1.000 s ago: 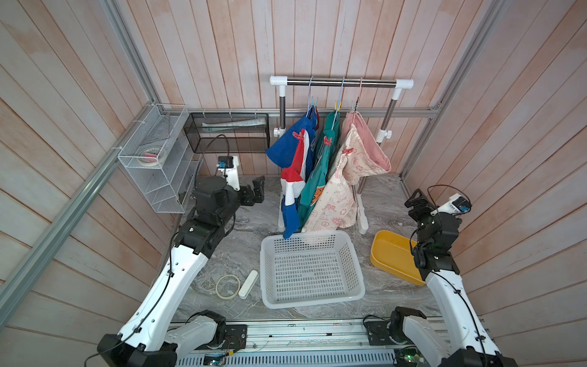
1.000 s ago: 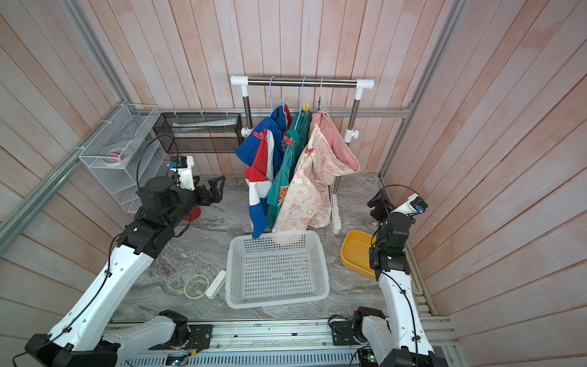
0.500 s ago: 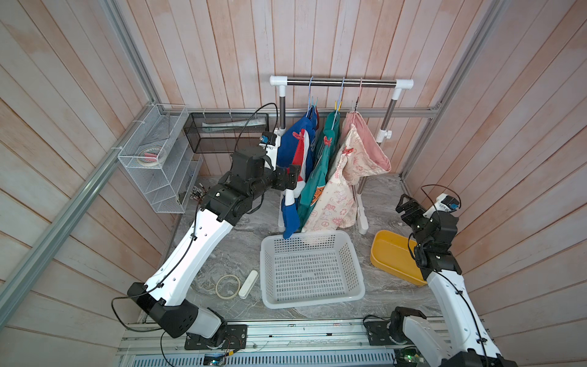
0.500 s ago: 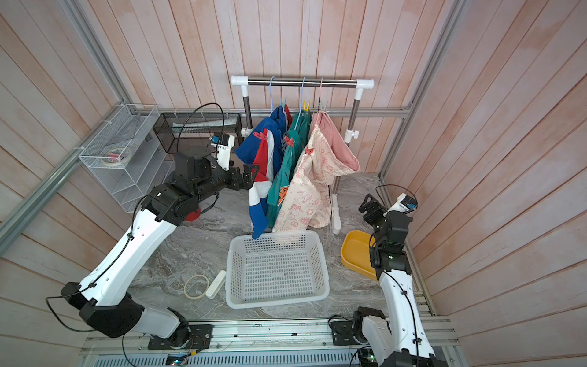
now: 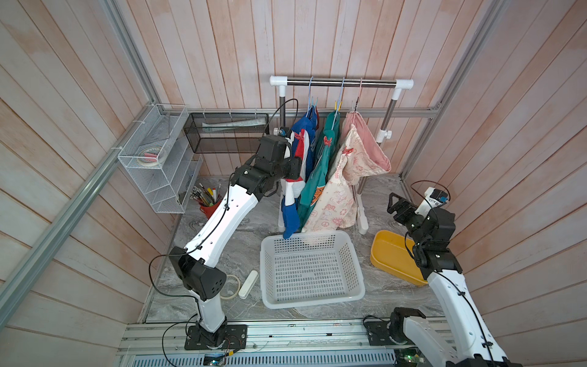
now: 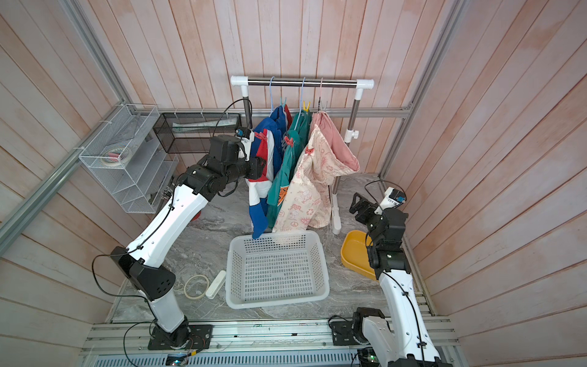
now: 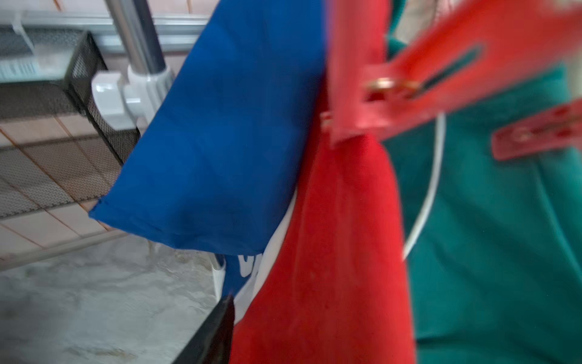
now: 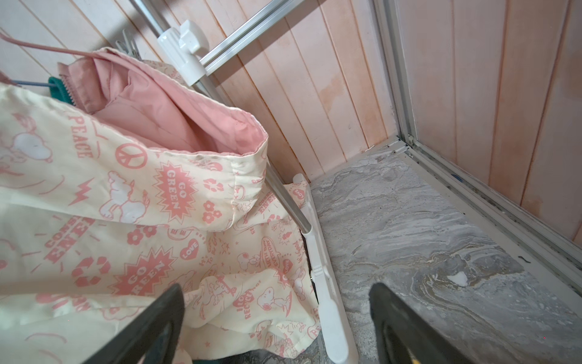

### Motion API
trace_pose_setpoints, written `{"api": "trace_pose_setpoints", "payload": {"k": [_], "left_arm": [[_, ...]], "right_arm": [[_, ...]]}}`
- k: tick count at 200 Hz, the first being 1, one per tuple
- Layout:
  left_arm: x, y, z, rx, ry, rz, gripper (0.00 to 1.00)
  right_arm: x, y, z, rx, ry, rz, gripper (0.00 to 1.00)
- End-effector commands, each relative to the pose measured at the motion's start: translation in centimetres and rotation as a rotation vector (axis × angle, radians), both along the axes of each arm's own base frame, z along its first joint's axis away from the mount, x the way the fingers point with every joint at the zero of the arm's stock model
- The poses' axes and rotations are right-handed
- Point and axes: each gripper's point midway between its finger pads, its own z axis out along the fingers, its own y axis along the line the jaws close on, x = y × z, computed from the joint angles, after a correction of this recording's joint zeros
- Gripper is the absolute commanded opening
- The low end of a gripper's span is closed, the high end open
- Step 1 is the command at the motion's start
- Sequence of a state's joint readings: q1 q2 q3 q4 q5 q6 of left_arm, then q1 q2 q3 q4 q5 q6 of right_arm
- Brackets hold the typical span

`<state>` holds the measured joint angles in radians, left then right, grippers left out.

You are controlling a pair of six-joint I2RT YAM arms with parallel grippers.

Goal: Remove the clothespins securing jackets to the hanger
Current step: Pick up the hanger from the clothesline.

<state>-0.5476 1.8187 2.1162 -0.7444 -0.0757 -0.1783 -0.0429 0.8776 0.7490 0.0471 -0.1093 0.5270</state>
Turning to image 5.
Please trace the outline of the light blue hanger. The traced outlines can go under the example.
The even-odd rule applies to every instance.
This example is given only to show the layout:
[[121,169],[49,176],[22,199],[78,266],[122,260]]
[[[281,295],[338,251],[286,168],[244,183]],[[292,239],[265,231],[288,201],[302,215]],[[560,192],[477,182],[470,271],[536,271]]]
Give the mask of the light blue hanger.
[[307,106],[307,113],[306,113],[306,116],[308,119],[311,118],[313,111],[316,108],[316,103],[314,101],[313,94],[312,94],[312,83],[313,83],[313,77],[311,77],[308,81],[308,106]]

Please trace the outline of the blue red white jacket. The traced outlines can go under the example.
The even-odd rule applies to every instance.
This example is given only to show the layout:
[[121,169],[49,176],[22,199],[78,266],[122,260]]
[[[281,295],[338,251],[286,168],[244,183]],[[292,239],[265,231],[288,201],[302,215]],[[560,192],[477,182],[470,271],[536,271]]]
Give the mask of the blue red white jacket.
[[282,180],[281,187],[283,189],[282,201],[281,201],[281,212],[282,219],[284,221],[284,232],[283,238],[289,239],[301,226],[300,218],[297,212],[297,204],[301,196],[301,191],[304,189],[307,181],[307,177],[310,175],[312,170],[311,165],[313,161],[312,145],[316,138],[316,127],[318,123],[318,116],[316,114],[316,108],[310,119],[305,115],[303,118],[295,122],[291,128],[292,132],[300,132],[302,129],[306,131],[304,142],[296,143],[294,138],[290,136],[287,138],[291,143],[291,153],[295,157],[301,159],[301,174],[296,180]]

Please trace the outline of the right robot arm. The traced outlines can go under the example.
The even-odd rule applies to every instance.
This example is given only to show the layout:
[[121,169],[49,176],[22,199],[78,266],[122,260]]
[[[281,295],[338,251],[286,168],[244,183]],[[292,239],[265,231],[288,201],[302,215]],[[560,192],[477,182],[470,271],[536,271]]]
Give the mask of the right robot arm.
[[449,249],[455,216],[444,209],[448,192],[430,187],[421,205],[392,193],[387,211],[405,227],[404,235],[381,231],[371,246],[371,264],[436,295],[453,343],[434,330],[423,311],[396,307],[388,321],[368,315],[363,325],[372,345],[413,345],[432,366],[513,366],[473,301],[463,269]]

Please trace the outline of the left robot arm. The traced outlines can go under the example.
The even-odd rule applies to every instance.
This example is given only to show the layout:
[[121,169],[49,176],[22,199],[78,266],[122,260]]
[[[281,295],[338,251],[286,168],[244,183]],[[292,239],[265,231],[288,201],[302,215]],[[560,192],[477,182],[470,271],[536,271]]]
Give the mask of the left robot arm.
[[221,347],[226,340],[220,292],[227,274],[217,268],[226,244],[276,183],[296,178],[301,168],[302,160],[294,155],[288,139],[262,137],[257,153],[231,175],[225,196],[203,229],[186,246],[171,249],[169,259],[176,275],[197,303],[199,320],[194,330],[202,347]]

